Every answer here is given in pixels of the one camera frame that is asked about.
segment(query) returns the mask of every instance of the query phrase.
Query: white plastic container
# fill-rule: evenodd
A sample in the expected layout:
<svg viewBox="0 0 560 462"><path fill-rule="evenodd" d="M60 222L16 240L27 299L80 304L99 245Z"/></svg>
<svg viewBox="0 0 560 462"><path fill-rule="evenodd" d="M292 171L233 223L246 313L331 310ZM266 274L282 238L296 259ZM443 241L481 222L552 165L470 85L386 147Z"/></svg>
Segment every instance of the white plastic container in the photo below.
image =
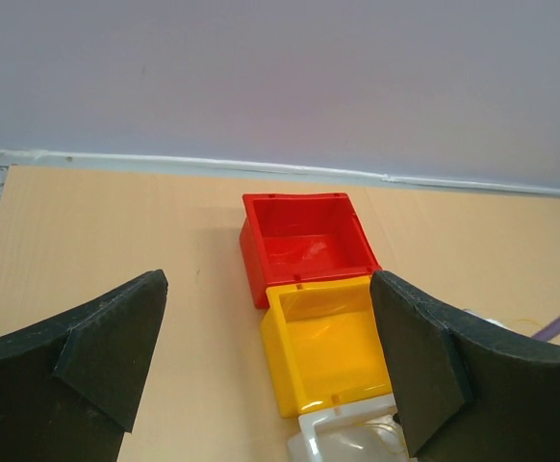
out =
<svg viewBox="0 0 560 462"><path fill-rule="evenodd" d="M364 399L299 417L287 446L292 462L407 462L393 395Z"/></svg>

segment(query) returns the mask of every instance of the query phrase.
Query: red bin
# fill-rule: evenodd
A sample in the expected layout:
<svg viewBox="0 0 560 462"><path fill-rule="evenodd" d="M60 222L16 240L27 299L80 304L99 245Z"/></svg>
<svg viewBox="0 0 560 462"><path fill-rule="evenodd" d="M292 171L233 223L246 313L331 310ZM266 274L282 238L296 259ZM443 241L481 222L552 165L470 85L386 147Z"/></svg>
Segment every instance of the red bin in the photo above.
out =
<svg viewBox="0 0 560 462"><path fill-rule="evenodd" d="M257 308L268 308L270 286L381 269L345 193L245 194L243 204L240 245Z"/></svg>

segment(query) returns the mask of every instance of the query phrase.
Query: table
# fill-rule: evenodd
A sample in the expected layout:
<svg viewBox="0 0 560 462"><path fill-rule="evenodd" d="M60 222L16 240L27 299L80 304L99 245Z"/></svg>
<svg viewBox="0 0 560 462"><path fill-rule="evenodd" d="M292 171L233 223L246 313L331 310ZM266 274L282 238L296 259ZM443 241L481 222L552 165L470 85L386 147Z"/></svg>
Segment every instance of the table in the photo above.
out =
<svg viewBox="0 0 560 462"><path fill-rule="evenodd" d="M285 462L298 426L275 406L242 194L339 191L381 265L433 296L524 333L560 313L560 199L11 167L0 335L162 268L165 319L118 460Z"/></svg>

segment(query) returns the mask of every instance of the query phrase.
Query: yellow bin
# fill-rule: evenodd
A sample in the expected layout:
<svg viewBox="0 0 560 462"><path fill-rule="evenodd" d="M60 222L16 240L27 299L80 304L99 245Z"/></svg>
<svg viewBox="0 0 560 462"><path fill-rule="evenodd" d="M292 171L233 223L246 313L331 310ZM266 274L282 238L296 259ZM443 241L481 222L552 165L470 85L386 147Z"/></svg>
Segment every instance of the yellow bin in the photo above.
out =
<svg viewBox="0 0 560 462"><path fill-rule="evenodd" d="M261 334L282 417L391 392L369 277L267 288Z"/></svg>

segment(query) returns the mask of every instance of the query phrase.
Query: gray wall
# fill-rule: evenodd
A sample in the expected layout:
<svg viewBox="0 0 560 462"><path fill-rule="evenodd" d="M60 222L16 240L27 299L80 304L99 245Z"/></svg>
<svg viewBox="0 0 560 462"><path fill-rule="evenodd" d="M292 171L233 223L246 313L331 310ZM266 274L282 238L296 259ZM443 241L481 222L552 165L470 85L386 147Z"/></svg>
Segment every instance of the gray wall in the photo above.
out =
<svg viewBox="0 0 560 462"><path fill-rule="evenodd" d="M0 147L560 187L560 1L0 0Z"/></svg>

